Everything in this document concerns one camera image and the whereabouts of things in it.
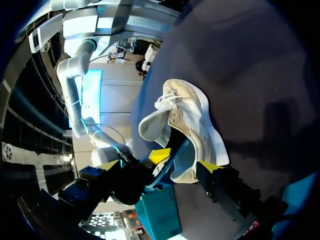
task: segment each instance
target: shoe tongue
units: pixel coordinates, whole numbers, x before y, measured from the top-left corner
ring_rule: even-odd
[[[164,105],[159,110],[145,117],[139,123],[140,136],[149,142],[153,142],[162,136],[168,124],[170,110],[171,106]]]

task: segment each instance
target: shoe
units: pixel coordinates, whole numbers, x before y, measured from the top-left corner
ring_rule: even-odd
[[[167,80],[163,84],[163,95],[154,106],[157,110],[139,124],[143,139],[155,141],[164,148],[170,138],[170,127],[189,139],[189,144],[186,142],[174,159],[175,170],[170,176],[173,182],[198,182],[196,164],[199,160],[218,166],[229,164],[223,140],[210,120],[208,99],[199,88],[184,80]]]

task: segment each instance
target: white wall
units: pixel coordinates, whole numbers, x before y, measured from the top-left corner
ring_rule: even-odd
[[[100,122],[101,129],[118,142],[132,138],[130,112],[134,100],[142,85],[134,64],[91,63],[89,69],[102,69]],[[87,136],[76,138],[72,134],[75,164],[78,171],[92,165],[91,152],[95,147]],[[113,201],[100,203],[95,212],[113,212],[132,209],[134,206],[122,206]]]

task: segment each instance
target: gray cloth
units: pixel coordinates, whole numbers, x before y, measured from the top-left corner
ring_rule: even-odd
[[[298,36],[266,1],[193,0],[184,9],[131,111],[139,158],[159,148],[138,125],[173,78],[206,94],[231,165],[263,199],[319,167],[318,79]]]

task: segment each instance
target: ceiling light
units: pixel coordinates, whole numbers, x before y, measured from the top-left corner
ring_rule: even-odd
[[[65,161],[65,162],[69,162],[69,161],[70,161],[69,156],[62,156],[62,159],[63,159],[63,161]]]

